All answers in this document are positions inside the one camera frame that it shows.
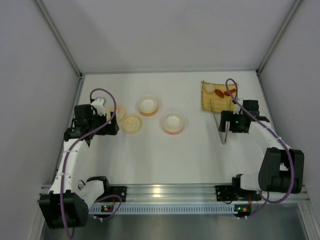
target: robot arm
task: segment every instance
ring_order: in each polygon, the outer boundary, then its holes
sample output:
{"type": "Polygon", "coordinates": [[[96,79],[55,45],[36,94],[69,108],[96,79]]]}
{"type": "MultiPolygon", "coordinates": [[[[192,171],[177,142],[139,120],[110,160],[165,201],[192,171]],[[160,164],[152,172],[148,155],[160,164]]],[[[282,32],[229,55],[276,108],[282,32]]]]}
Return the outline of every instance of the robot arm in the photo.
{"type": "MultiPolygon", "coordinates": [[[[243,100],[243,107],[255,118],[261,121],[268,129],[272,129],[269,120],[259,116],[257,100],[243,100]]],[[[233,133],[249,133],[258,143],[264,158],[260,170],[253,174],[238,174],[235,178],[240,189],[249,191],[267,191],[286,193],[289,189],[291,175],[287,153],[265,127],[253,121],[246,113],[236,106],[234,111],[222,111],[219,131],[226,131],[226,122],[230,122],[229,130],[233,133]]],[[[302,189],[304,154],[300,150],[289,149],[294,168],[294,183],[291,193],[298,194],[302,189]]]]}
{"type": "Polygon", "coordinates": [[[75,118],[72,120],[71,127],[64,133],[63,155],[56,177],[48,194],[42,195],[39,200],[40,209],[49,228],[64,227],[60,210],[61,194],[63,194],[67,226],[70,228],[85,226],[89,208],[96,199],[110,194],[110,185],[105,176],[90,177],[84,188],[78,189],[78,183],[83,179],[82,166],[86,161],[86,154],[94,135],[116,135],[119,130],[116,116],[106,124],[105,102],[104,98],[97,98],[91,104],[74,107],[75,118]],[[106,125],[99,131],[80,140],[81,137],[104,124],[106,125]],[[61,192],[62,176],[64,176],[63,192],[61,192]]]}

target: white ball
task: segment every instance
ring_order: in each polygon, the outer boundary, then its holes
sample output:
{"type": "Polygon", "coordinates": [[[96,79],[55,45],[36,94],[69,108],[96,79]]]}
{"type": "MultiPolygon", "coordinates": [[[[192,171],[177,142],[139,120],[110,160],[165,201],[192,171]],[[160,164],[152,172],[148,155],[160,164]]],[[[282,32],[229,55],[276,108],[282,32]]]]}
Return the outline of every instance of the white ball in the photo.
{"type": "Polygon", "coordinates": [[[207,85],[205,85],[204,90],[208,93],[208,94],[212,94],[215,91],[215,85],[208,83],[207,85]]]}

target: white wall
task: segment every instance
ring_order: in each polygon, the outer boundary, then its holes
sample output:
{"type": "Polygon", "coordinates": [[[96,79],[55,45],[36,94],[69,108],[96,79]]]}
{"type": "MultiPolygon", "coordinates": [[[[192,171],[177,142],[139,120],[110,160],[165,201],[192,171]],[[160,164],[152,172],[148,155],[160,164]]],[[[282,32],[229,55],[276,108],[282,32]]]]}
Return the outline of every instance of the white wall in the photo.
{"type": "Polygon", "coordinates": [[[31,0],[1,0],[0,26],[0,238],[24,240],[78,80],[31,0]]]}
{"type": "Polygon", "coordinates": [[[282,137],[305,154],[304,182],[320,220],[320,1],[304,1],[261,80],[282,137]]]}
{"type": "Polygon", "coordinates": [[[43,0],[83,72],[255,70],[294,0],[43,0]]]}

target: woven mat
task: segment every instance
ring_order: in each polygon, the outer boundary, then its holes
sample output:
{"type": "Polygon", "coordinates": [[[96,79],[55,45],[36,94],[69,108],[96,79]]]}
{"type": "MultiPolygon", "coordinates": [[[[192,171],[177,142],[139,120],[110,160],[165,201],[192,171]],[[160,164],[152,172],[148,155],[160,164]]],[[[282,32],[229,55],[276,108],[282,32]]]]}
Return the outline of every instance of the woven mat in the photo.
{"type": "MultiPolygon", "coordinates": [[[[216,93],[207,93],[205,91],[206,85],[209,84],[209,82],[202,81],[202,89],[201,89],[201,105],[202,110],[206,112],[214,112],[214,113],[221,113],[221,111],[233,111],[235,109],[235,104],[232,104],[232,99],[230,96],[224,96],[224,98],[219,97],[216,93]]],[[[227,91],[227,88],[224,84],[215,84],[215,89],[221,90],[223,93],[227,91]]],[[[232,90],[236,88],[234,84],[229,84],[229,89],[232,90]]]]}

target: carrot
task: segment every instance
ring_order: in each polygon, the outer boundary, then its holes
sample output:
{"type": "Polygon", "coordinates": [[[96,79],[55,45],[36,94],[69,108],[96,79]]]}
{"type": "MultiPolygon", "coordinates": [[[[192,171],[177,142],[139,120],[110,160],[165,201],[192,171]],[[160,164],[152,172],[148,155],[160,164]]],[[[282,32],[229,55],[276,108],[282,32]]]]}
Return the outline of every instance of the carrot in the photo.
{"type": "Polygon", "coordinates": [[[216,89],[216,90],[214,90],[214,92],[215,92],[215,94],[217,94],[220,98],[222,98],[222,99],[225,98],[225,95],[224,95],[224,93],[223,93],[221,90],[216,89]]]}
{"type": "MultiPolygon", "coordinates": [[[[233,94],[233,93],[236,92],[236,89],[234,88],[234,89],[230,90],[230,92],[233,94]]],[[[229,93],[228,93],[228,91],[225,91],[225,92],[224,92],[224,95],[230,96],[229,93]]]]}

